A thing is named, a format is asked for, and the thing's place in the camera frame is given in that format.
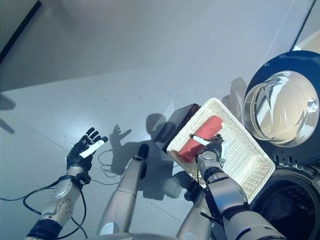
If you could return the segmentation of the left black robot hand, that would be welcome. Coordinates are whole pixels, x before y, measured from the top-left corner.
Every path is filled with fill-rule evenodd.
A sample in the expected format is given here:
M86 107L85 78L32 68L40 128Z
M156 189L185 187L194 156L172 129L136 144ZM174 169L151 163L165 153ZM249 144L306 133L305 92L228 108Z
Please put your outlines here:
M68 171L71 167L80 167L84 172L88 172L92 167L94 154L107 141L108 137L101 137L99 132L91 127L66 155L66 170Z

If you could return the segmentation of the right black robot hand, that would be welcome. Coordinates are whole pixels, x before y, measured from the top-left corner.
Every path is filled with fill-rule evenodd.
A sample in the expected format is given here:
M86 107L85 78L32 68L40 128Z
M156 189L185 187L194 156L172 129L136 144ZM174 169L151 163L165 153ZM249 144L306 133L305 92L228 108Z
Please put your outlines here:
M209 150L215 150L219 154L222 153L222 143L224 142L220 134L216 134L213 137L206 139L195 134L191 134L190 138L196 141L197 143L205 146Z

